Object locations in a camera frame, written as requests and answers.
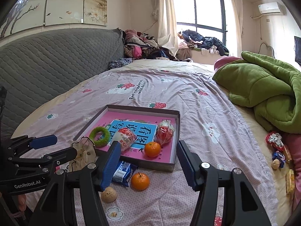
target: box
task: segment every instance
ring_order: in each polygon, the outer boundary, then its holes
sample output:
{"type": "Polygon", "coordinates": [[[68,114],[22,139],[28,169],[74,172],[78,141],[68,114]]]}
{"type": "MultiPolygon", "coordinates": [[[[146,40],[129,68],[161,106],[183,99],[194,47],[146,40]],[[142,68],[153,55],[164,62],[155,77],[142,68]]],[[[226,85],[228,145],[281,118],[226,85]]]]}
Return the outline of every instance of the box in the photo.
{"type": "MultiPolygon", "coordinates": [[[[98,126],[106,127],[110,130],[111,137],[115,127],[135,128],[134,133],[138,136],[136,142],[122,152],[120,159],[130,162],[139,167],[172,172],[176,163],[176,144],[180,136],[180,112],[174,110],[143,108],[121,105],[106,105],[79,131],[73,138],[78,140],[80,137],[88,137],[90,132],[98,126]],[[141,152],[141,148],[148,142],[153,141],[155,129],[162,120],[168,120],[174,126],[175,131],[173,139],[163,146],[159,156],[155,158],[147,157],[141,152]]],[[[109,145],[98,148],[95,147],[96,155],[101,156],[103,152],[109,149],[109,145]]]]}

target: blue snack package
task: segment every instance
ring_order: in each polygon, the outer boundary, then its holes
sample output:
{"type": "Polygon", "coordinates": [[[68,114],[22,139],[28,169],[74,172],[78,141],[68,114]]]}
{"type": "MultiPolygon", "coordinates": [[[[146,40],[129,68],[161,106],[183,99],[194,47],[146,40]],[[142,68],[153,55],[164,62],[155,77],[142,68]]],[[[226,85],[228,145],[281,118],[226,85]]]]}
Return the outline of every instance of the blue snack package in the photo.
{"type": "Polygon", "coordinates": [[[278,159],[280,161],[280,166],[279,167],[283,168],[284,167],[284,163],[285,163],[285,156],[279,150],[276,150],[273,153],[273,160],[276,160],[276,159],[278,159]]]}
{"type": "Polygon", "coordinates": [[[118,183],[124,187],[128,187],[128,181],[130,181],[137,166],[128,163],[126,161],[119,161],[117,164],[116,172],[113,175],[112,182],[118,183]]]}

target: bed sheet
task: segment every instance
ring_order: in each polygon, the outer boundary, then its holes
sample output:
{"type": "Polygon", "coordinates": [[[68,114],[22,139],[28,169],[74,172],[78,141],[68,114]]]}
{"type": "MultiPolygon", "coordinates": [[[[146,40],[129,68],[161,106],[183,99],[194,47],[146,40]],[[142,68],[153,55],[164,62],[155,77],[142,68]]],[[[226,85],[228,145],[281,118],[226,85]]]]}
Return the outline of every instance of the bed sheet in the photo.
{"type": "MultiPolygon", "coordinates": [[[[123,67],[122,69],[126,70],[140,70],[140,69],[158,69],[158,70],[169,70],[174,72],[196,72],[196,73],[204,73],[208,75],[213,74],[213,66],[212,65],[203,65],[199,63],[187,63],[187,62],[175,62],[168,60],[136,60],[133,63],[123,67]]],[[[14,133],[14,137],[17,137],[24,133],[24,131],[33,123],[35,123],[40,117],[45,116],[50,109],[54,108],[56,105],[62,103],[66,98],[71,96],[74,92],[82,88],[85,84],[92,81],[95,77],[82,82],[78,86],[74,87],[70,91],[62,94],[55,99],[47,102],[40,108],[38,108],[35,112],[33,112],[28,118],[26,118],[22,124],[19,125],[17,130],[14,133]]],[[[267,132],[255,121],[253,111],[248,108],[242,108],[236,106],[239,110],[242,117],[245,119],[246,123],[250,127],[251,131],[255,139],[258,142],[258,145],[266,158],[268,164],[271,162],[271,153],[272,150],[265,143],[265,136],[267,132]]],[[[289,216],[291,215],[292,210],[292,198],[286,195],[286,185],[285,185],[285,174],[288,170],[285,167],[282,170],[271,170],[274,184],[277,192],[278,199],[278,210],[277,210],[277,224],[284,225],[289,216]]]]}

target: gray quilted headboard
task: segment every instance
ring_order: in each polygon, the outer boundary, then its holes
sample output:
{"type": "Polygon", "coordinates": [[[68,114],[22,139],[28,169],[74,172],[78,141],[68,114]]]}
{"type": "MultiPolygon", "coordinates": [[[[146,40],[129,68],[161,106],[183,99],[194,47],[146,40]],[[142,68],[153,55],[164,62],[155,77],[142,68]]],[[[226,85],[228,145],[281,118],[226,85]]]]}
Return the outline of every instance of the gray quilted headboard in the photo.
{"type": "Polygon", "coordinates": [[[119,29],[45,31],[0,47],[0,85],[7,89],[1,137],[10,137],[35,109],[106,71],[123,54],[119,29]]]}

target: screw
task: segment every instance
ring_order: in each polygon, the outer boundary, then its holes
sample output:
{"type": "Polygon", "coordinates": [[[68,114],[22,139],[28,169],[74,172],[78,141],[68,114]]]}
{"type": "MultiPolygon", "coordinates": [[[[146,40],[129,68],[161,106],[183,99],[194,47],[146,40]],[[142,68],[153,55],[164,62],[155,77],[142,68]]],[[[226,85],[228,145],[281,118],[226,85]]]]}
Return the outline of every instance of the screw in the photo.
{"type": "Polygon", "coordinates": [[[95,163],[90,163],[88,164],[88,168],[89,169],[94,169],[96,167],[96,164],[95,163]]]}
{"type": "Polygon", "coordinates": [[[241,174],[241,169],[239,169],[239,168],[234,168],[233,171],[236,174],[241,174]]]}
{"type": "Polygon", "coordinates": [[[58,169],[57,171],[56,171],[56,174],[57,175],[62,175],[64,173],[64,170],[63,169],[58,169]]]}
{"type": "Polygon", "coordinates": [[[201,166],[204,167],[204,168],[209,168],[209,167],[210,167],[210,164],[209,164],[208,162],[203,162],[203,163],[201,164],[201,166]]]}

